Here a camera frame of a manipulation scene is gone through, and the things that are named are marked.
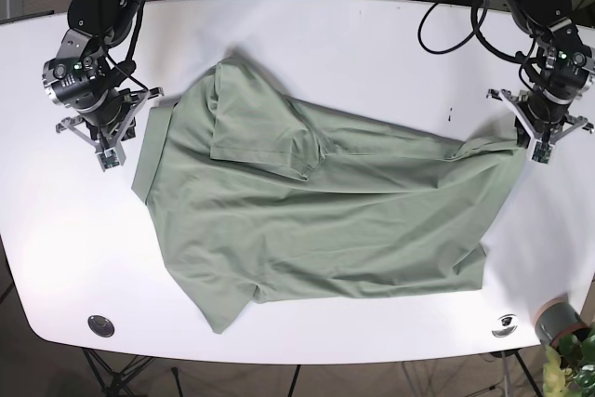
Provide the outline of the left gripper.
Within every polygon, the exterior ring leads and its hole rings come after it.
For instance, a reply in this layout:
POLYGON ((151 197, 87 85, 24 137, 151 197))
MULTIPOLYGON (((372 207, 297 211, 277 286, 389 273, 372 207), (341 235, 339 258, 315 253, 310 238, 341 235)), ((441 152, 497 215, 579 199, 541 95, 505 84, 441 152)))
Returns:
POLYGON ((594 133, 594 124, 588 118, 565 116, 574 100, 593 82, 594 48, 582 46, 578 51, 565 51, 555 46, 540 47, 522 70, 532 83, 533 95, 525 90, 513 95, 506 89, 491 88, 487 97, 501 101, 513 113, 517 143, 523 147, 532 143, 532 160, 547 165, 556 146, 571 133, 594 133), (538 119, 557 125, 537 131, 538 119))

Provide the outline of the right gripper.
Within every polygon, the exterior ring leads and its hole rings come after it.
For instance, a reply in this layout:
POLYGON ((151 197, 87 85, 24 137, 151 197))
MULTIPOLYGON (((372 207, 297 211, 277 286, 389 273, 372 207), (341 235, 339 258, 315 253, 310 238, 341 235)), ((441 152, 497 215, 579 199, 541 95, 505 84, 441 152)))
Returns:
POLYGON ((103 171, 125 163, 122 140, 136 136, 136 114, 149 99, 164 95, 160 86, 117 89, 136 70, 135 49, 131 43, 126 59, 111 66, 108 52, 95 47, 93 39, 64 39, 57 56, 44 65, 47 96, 76 112, 56 124, 56 133, 69 130, 92 146, 103 171))

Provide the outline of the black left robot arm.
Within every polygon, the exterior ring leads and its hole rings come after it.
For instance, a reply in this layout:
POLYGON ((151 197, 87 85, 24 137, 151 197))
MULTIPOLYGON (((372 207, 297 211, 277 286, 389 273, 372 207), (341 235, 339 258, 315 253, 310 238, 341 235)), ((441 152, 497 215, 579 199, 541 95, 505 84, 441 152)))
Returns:
POLYGON ((508 55, 492 46, 481 26, 490 0, 471 5, 469 39, 477 39, 491 54, 517 65, 525 89, 491 89, 515 116, 517 143, 534 162, 548 164, 556 145, 577 129, 593 132, 584 116, 569 109, 594 83, 594 50, 583 43, 572 19, 572 0, 503 0, 515 24, 532 40, 527 53, 508 55))

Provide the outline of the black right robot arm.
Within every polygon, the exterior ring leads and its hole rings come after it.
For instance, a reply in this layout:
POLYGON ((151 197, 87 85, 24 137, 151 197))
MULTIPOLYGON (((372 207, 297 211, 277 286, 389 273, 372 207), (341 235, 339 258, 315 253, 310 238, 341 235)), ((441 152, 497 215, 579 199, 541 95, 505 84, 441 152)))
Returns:
POLYGON ((74 117, 62 119, 57 133, 66 130, 93 147, 102 169, 123 165, 123 141, 136 136, 136 115, 147 100, 162 96, 160 87, 133 81, 133 60, 147 0, 72 0, 67 11, 69 29, 57 56, 42 73, 47 96, 71 108, 74 117))

